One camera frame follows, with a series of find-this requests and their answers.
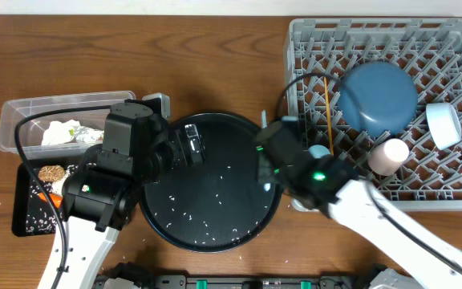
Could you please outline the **light blue cup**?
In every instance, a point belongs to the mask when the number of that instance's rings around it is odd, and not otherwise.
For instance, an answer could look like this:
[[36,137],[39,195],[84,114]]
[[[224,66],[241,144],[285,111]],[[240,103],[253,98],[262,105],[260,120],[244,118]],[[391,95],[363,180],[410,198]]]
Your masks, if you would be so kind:
[[308,152],[316,159],[330,155],[330,150],[326,146],[320,144],[310,146]]

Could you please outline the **wooden chopstick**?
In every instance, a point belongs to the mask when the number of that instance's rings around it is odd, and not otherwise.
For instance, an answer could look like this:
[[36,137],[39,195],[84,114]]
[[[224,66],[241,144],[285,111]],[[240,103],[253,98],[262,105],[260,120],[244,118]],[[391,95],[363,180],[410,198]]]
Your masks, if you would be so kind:
[[332,133],[332,124],[331,124],[331,114],[330,114],[330,99],[328,92],[328,82],[327,78],[323,78],[324,82],[324,100],[326,105],[326,126],[327,126],[327,135],[329,140],[329,150],[330,155],[334,155],[334,142],[333,142],[333,133]]

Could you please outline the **pink cup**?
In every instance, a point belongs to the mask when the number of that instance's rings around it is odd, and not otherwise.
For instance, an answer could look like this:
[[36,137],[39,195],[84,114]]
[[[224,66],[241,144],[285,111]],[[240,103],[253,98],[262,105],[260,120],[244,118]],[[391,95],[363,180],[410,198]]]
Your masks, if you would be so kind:
[[367,163],[374,173],[389,176],[402,166],[408,155],[409,148],[404,141],[390,139],[369,152]]

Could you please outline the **foil wrapper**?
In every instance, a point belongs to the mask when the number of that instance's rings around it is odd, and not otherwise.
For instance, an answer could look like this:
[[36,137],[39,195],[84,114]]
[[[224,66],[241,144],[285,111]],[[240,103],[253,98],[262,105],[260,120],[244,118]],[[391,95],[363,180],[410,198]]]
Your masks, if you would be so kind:
[[71,135],[77,143],[94,143],[103,139],[104,131],[86,126],[74,127]]

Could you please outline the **dark blue plate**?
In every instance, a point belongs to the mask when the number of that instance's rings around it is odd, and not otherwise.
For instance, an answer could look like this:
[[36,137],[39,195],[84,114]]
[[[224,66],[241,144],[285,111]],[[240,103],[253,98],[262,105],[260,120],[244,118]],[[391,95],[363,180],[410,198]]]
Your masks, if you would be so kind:
[[415,117],[416,87],[409,74],[392,63],[361,64],[340,79],[338,88],[344,121],[371,137],[400,133]]

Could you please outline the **white tissue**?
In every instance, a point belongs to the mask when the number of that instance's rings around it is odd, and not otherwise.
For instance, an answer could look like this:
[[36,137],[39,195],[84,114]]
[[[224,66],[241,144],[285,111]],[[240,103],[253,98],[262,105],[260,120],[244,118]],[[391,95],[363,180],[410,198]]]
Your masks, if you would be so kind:
[[80,126],[77,120],[67,122],[51,121],[50,126],[43,133],[41,145],[61,145],[75,139],[75,130]]

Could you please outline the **brown walnut shell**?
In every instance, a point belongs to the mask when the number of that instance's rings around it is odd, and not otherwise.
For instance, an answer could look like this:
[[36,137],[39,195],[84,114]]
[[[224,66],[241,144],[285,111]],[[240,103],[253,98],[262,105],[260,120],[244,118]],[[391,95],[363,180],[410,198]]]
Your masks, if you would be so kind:
[[66,171],[60,165],[43,166],[38,172],[38,178],[45,182],[60,181],[65,175]]

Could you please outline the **orange carrot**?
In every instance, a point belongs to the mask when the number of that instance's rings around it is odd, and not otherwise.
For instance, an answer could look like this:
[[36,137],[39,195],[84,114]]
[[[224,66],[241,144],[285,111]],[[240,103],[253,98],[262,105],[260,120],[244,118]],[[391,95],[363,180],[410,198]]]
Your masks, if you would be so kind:
[[[55,205],[55,207],[58,209],[61,206],[63,198],[59,195],[56,195],[54,193],[49,193],[49,198],[52,200],[52,203]],[[38,197],[44,201],[47,202],[47,197],[44,195],[44,193],[38,193]]]

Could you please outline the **light blue bowl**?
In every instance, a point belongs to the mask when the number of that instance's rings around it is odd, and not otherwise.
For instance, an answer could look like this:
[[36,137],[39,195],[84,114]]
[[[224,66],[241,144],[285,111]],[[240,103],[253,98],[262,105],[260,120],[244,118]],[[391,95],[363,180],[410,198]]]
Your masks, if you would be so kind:
[[450,103],[433,103],[426,106],[426,118],[431,137],[439,150],[457,144],[462,129],[456,110]]

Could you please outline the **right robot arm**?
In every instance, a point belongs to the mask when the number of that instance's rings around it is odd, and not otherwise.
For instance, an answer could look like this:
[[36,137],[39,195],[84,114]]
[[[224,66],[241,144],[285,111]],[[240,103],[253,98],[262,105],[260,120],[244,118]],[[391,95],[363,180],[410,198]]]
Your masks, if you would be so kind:
[[261,129],[255,145],[260,182],[280,185],[307,209],[363,236],[422,287],[462,288],[462,250],[399,210],[345,161],[314,157],[289,121]]

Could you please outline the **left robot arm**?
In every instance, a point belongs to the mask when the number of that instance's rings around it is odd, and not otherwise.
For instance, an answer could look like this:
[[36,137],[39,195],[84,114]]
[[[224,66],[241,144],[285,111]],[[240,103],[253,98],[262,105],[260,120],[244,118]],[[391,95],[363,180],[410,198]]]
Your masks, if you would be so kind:
[[102,144],[90,147],[63,183],[62,214],[41,288],[90,288],[144,184],[203,162],[196,125],[171,129],[144,101],[113,104]]

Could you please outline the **grey dishwasher rack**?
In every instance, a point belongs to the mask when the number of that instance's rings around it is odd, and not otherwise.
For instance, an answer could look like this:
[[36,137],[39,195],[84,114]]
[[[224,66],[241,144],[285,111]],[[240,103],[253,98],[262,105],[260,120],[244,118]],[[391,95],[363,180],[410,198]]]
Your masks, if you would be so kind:
[[[298,18],[289,25],[284,50],[284,80],[290,90],[278,111],[299,119],[305,146],[329,144],[323,76],[330,75],[335,154],[401,210],[462,211],[462,137],[439,150],[425,117],[427,104],[447,102],[462,129],[462,18]],[[409,156],[386,177],[370,170],[367,153],[391,133],[371,137],[354,130],[337,105],[335,80],[373,61],[403,69],[418,92],[415,117],[399,133]]]

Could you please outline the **round black tray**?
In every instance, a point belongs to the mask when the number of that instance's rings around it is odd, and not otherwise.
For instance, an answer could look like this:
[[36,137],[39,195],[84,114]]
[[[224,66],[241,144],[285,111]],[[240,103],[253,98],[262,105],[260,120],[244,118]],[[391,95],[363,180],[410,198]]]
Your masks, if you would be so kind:
[[255,238],[271,221],[282,189],[256,179],[254,138],[260,128],[234,114],[208,112],[172,123],[195,124],[205,162],[174,169],[144,186],[140,208],[166,241],[196,252],[232,250]]

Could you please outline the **clear plastic bin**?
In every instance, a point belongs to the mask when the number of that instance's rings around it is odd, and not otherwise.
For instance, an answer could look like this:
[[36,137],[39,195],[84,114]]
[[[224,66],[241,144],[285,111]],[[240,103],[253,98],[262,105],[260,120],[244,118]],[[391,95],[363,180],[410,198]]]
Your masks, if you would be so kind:
[[[135,98],[135,94],[130,91],[113,91],[8,100],[2,106],[0,117],[0,151],[18,152],[14,143],[14,128],[20,120],[28,116],[66,108],[112,105]],[[43,145],[43,133],[52,121],[63,123],[69,120],[78,121],[85,127],[102,130],[107,114],[107,110],[96,110],[63,113],[31,120],[20,130],[23,151],[30,160],[82,154],[90,146],[89,144],[72,141],[66,144]]]

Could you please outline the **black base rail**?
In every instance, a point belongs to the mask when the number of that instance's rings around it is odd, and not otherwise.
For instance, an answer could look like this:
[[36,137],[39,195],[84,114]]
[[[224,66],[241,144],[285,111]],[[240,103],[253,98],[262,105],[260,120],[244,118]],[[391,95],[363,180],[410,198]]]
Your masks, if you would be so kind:
[[321,276],[318,278],[282,277],[186,277],[160,275],[147,285],[135,285],[127,280],[110,280],[106,276],[96,279],[93,288],[152,288],[152,289],[335,289],[368,288],[374,275],[355,277],[347,275]]

